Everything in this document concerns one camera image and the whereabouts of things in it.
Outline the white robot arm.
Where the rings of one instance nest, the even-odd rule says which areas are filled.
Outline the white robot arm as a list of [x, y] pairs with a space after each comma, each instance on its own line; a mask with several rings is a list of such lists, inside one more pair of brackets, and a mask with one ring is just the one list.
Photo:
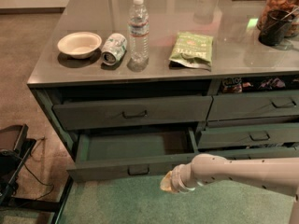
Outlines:
[[188, 193], [198, 186], [232, 180], [271, 190], [294, 198], [289, 224], [299, 224], [299, 158], [227, 160], [221, 156], [199, 154], [188, 164], [169, 171], [160, 189]]

